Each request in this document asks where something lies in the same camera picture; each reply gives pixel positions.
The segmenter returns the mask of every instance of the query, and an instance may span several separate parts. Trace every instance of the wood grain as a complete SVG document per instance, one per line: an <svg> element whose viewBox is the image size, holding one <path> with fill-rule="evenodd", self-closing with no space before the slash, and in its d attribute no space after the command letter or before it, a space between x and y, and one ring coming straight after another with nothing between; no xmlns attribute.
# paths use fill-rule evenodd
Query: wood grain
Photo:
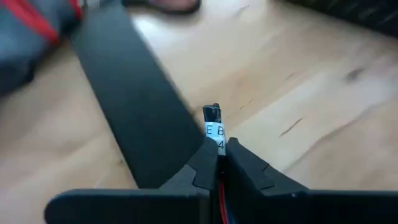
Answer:
<svg viewBox="0 0 398 224"><path fill-rule="evenodd" d="M398 190L396 40L272 0L131 13L199 121L218 102L228 136L309 187ZM64 190L136 188L67 44L0 102L0 168L0 223L43 223Z"/></svg>

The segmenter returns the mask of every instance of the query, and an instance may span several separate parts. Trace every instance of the light wood surface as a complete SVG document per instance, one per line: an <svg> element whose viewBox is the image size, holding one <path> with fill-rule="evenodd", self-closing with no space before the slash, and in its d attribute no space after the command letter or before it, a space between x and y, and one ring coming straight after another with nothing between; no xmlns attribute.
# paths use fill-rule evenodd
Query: light wood surface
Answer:
<svg viewBox="0 0 398 224"><path fill-rule="evenodd" d="M228 136L308 187L398 190L396 40L271 0L131 12L198 120L218 102ZM82 187L136 185L66 44L0 104L0 223Z"/></svg>

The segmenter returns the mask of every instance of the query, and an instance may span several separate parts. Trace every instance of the red strap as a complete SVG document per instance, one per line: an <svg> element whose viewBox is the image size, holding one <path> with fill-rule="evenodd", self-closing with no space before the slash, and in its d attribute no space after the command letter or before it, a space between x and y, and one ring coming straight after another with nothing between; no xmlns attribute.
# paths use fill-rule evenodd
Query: red strap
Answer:
<svg viewBox="0 0 398 224"><path fill-rule="evenodd" d="M83 18L83 11L79 7L78 0L69 0L69 3L72 5L73 10L75 11L76 17L80 20Z"/></svg>
<svg viewBox="0 0 398 224"><path fill-rule="evenodd" d="M49 42L59 41L57 31L26 0L0 0L23 24L44 36Z"/></svg>

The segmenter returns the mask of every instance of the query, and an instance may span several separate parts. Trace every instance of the cable label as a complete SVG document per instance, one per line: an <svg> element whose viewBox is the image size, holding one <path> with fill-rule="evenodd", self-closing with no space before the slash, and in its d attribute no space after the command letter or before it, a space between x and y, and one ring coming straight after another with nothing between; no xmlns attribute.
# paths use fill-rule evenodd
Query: cable label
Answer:
<svg viewBox="0 0 398 224"><path fill-rule="evenodd" d="M224 124L217 122L205 122L206 136L217 142L218 155L225 156L225 130Z"/></svg>

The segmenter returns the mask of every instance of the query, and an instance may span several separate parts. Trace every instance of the black strip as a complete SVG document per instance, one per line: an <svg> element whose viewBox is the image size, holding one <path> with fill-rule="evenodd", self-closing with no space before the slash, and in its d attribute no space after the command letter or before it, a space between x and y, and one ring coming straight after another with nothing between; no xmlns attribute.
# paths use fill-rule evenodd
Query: black strip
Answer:
<svg viewBox="0 0 398 224"><path fill-rule="evenodd" d="M71 41L138 186L160 187L199 149L200 128L119 1L87 12Z"/></svg>

